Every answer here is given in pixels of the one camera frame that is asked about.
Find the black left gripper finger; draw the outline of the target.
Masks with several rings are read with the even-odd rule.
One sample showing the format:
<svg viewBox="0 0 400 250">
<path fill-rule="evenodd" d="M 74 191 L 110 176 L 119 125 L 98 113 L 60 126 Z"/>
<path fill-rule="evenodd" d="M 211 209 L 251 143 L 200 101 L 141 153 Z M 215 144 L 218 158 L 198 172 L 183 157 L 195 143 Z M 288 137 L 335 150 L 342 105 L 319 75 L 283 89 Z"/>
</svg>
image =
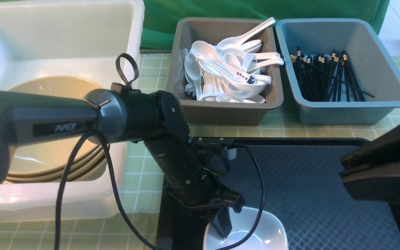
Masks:
<svg viewBox="0 0 400 250">
<path fill-rule="evenodd" d="M 218 210 L 214 218 L 214 229 L 220 237 L 227 238 L 232 231 L 232 223 L 229 215 L 229 208 L 224 207 Z"/>
</svg>

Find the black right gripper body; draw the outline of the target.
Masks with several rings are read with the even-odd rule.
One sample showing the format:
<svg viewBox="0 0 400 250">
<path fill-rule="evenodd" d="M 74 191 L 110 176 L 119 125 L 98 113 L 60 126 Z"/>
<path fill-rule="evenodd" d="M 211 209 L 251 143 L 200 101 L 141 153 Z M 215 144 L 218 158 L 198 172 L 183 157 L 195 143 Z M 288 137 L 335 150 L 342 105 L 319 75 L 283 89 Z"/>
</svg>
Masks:
<svg viewBox="0 0 400 250">
<path fill-rule="evenodd" d="M 354 200 L 389 204 L 400 232 L 400 125 L 340 160 L 340 177 Z"/>
</svg>

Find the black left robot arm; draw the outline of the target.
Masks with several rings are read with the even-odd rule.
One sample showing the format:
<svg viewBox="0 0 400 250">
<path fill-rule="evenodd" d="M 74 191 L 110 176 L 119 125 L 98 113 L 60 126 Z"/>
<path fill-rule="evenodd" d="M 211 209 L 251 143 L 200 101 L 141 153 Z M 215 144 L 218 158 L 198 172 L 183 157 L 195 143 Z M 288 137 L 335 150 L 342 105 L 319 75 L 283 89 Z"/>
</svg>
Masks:
<svg viewBox="0 0 400 250">
<path fill-rule="evenodd" d="M 0 91 L 0 183 L 20 146 L 83 136 L 95 144 L 142 141 L 186 211 L 208 220 L 221 237 L 231 230 L 229 208 L 241 212 L 240 193 L 221 184 L 189 136 L 179 100 L 151 94 L 97 89 L 82 99 Z"/>
</svg>

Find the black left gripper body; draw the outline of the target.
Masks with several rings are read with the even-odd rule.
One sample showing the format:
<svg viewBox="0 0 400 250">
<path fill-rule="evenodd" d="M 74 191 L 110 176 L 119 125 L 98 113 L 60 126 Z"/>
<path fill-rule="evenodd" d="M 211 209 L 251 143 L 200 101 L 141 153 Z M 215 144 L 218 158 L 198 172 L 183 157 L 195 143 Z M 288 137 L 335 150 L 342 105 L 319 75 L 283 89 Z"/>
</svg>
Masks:
<svg viewBox="0 0 400 250">
<path fill-rule="evenodd" d="M 195 187 L 194 192 L 190 190 L 178 191 L 177 201 L 186 215 L 201 217 L 206 220 L 214 220 L 221 210 L 241 212 L 245 205 L 243 195 L 224 184 L 218 184 L 212 189 L 200 189 Z"/>
</svg>

